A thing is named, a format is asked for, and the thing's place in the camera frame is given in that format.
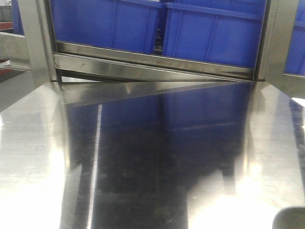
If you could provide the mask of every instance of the metal frame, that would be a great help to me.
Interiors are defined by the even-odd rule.
[[[20,0],[18,4],[35,86],[50,80],[61,80],[52,56],[56,51],[56,42],[49,2]]]
[[[55,41],[48,0],[19,1],[25,36],[0,32],[2,67],[29,69],[36,85],[83,78],[124,81],[271,81],[282,85],[298,0],[268,0],[255,69]]]

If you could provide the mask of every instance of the blue plastic crate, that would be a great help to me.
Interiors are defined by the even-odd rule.
[[[174,2],[174,0],[160,0],[160,2],[169,3],[169,2]],[[159,22],[159,30],[160,30],[160,37],[161,38],[164,38],[166,18],[167,18],[167,8],[165,7],[164,10],[162,11],[162,14],[161,14],[161,17],[160,17],[160,22]]]
[[[254,14],[263,14],[266,5],[266,0],[175,0],[175,2]]]
[[[285,71],[305,75],[305,21],[295,23]]]
[[[163,55],[254,67],[262,17],[168,3]]]
[[[17,0],[11,0],[11,12],[12,12],[12,20],[13,20],[13,29],[14,33],[16,34],[24,34],[19,7],[18,7],[18,1]]]
[[[296,12],[296,21],[305,21],[305,0],[300,0]]]
[[[52,0],[51,7],[58,40],[152,53],[164,4],[148,0]]]

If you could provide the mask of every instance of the red surface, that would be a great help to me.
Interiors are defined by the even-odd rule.
[[[4,73],[8,73],[11,71],[11,69],[3,69],[1,70],[2,68],[0,68],[0,75],[4,74]]]
[[[13,28],[12,22],[0,22],[0,30],[6,30]]]

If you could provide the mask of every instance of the metal post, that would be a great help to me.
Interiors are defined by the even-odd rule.
[[[60,81],[60,72],[53,59],[57,49],[49,1],[19,0],[18,4],[35,87],[48,81]]]
[[[299,0],[268,0],[254,80],[281,88]]]

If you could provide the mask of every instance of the stainless steel table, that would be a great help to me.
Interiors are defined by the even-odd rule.
[[[268,83],[47,83],[0,113],[0,228],[271,228],[303,108]]]

